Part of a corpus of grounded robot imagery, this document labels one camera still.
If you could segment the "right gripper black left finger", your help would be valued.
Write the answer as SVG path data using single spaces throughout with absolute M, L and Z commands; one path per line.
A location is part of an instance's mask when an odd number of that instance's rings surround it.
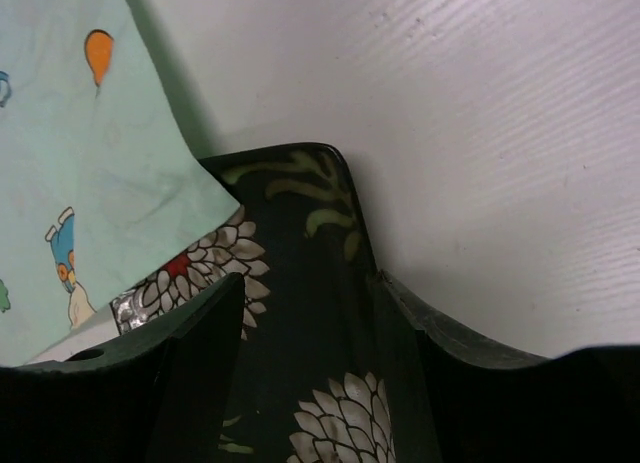
M 231 274 L 66 361 L 2 369 L 2 461 L 213 461 L 244 290 Z

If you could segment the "black floral square plate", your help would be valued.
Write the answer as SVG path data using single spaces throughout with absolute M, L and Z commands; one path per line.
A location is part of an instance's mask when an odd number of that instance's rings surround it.
M 206 158 L 238 211 L 111 305 L 128 332 L 236 273 L 240 347 L 218 462 L 438 462 L 412 326 L 380 278 L 344 158 Z

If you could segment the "green cartoon print cloth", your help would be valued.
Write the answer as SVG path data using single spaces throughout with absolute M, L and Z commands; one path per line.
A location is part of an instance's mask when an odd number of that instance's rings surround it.
M 1 0 L 1 362 L 223 225 L 125 0 Z

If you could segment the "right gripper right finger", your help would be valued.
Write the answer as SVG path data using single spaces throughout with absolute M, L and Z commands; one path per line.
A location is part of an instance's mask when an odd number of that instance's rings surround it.
M 402 462 L 635 462 L 639 349 L 544 358 L 486 337 L 387 272 L 372 283 Z

